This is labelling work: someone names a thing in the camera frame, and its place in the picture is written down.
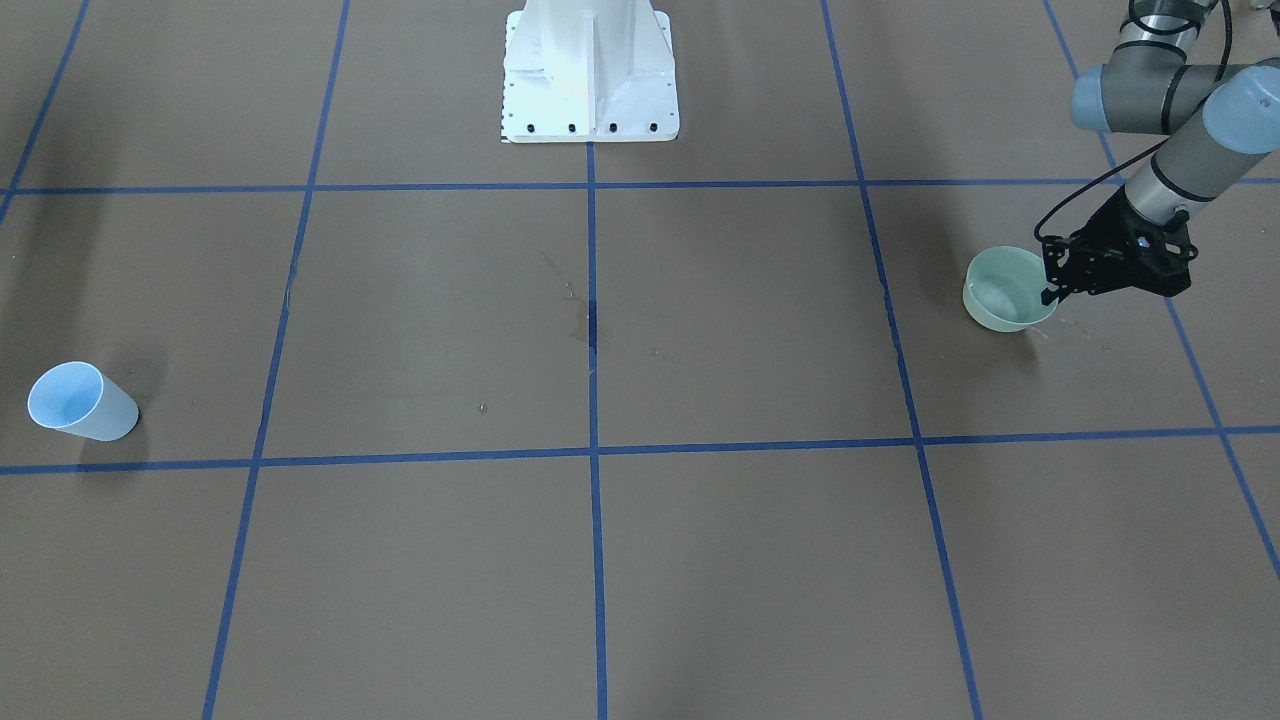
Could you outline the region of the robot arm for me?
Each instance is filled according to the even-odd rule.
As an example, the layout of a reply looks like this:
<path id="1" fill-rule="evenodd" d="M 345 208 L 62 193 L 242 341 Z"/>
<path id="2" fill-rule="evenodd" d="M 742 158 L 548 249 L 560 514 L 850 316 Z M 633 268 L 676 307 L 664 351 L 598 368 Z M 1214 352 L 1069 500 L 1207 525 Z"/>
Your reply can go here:
<path id="1" fill-rule="evenodd" d="M 1156 135 L 1078 231 L 1034 237 L 1050 306 L 1075 293 L 1135 288 L 1172 297 L 1190 286 L 1190 219 L 1277 151 L 1276 58 L 1212 65 L 1188 60 L 1211 1 L 1130 1 L 1106 64 L 1082 73 L 1071 119 L 1100 133 Z"/>

